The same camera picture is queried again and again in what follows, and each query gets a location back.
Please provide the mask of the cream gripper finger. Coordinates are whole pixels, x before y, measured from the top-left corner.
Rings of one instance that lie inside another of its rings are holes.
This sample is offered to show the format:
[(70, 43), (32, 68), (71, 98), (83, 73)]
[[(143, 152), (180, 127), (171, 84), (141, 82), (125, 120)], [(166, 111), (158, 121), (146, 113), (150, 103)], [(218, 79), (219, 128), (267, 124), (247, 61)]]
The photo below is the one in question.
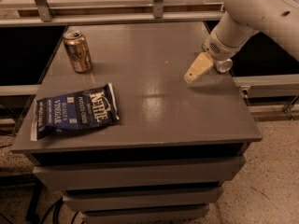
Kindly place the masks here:
[(213, 58), (208, 52), (201, 52), (184, 75), (184, 79), (187, 83), (193, 83), (201, 75), (208, 72), (212, 67)]

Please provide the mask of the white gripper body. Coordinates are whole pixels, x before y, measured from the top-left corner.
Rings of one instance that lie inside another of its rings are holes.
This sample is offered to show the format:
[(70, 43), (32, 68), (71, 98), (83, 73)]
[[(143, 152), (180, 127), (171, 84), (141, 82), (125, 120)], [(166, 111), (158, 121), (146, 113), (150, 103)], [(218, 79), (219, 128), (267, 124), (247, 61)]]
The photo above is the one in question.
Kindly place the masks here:
[(240, 37), (229, 31), (213, 30), (203, 42), (202, 48), (217, 61), (232, 58), (241, 44)]

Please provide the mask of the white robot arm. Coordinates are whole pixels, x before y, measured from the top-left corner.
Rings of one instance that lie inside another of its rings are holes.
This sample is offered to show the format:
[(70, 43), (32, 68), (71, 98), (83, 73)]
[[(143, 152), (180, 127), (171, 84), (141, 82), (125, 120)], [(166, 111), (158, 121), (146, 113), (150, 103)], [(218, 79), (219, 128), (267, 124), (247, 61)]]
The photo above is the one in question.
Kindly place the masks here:
[(210, 69), (229, 71), (232, 57), (259, 32), (299, 60), (299, 5), (295, 0), (223, 0), (225, 12), (203, 42), (184, 79), (193, 83)]

